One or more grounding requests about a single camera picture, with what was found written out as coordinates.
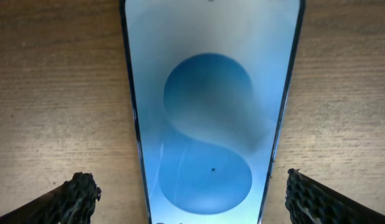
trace brown wood grain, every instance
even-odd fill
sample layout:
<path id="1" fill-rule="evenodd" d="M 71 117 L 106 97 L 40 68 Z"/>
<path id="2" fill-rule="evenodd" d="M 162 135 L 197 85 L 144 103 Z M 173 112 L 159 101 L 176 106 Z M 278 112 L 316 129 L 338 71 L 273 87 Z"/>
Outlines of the brown wood grain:
<path id="1" fill-rule="evenodd" d="M 385 214 L 385 0 L 307 2 L 263 223 L 291 167 Z M 0 0 L 0 215 L 78 171 L 147 223 L 118 1 Z"/>

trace wooden table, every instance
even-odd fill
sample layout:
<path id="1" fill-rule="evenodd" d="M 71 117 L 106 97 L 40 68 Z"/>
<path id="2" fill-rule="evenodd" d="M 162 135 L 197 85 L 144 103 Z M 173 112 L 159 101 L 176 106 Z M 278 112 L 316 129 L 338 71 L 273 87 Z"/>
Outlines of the wooden table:
<path id="1" fill-rule="evenodd" d="M 385 214 L 385 0 L 309 0 L 263 223 L 291 167 Z M 0 215 L 78 171 L 147 223 L 118 1 L 0 0 Z"/>

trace smartphone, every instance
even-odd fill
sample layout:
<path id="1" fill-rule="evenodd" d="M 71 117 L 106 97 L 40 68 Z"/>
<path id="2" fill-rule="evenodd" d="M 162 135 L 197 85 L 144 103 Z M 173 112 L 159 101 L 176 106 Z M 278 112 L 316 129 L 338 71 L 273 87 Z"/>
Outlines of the smartphone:
<path id="1" fill-rule="evenodd" d="M 303 9 L 121 1 L 150 223 L 261 222 Z"/>

